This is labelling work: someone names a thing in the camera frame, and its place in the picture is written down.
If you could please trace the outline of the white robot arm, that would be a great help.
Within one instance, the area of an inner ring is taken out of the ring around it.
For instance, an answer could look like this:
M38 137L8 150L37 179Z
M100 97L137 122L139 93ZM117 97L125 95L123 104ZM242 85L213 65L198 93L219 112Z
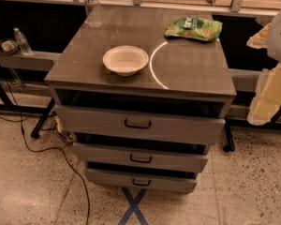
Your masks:
M275 68L262 70L256 86L247 121L254 126L270 122L281 107L281 10L273 20L251 37L246 45L265 48L267 55L276 60Z

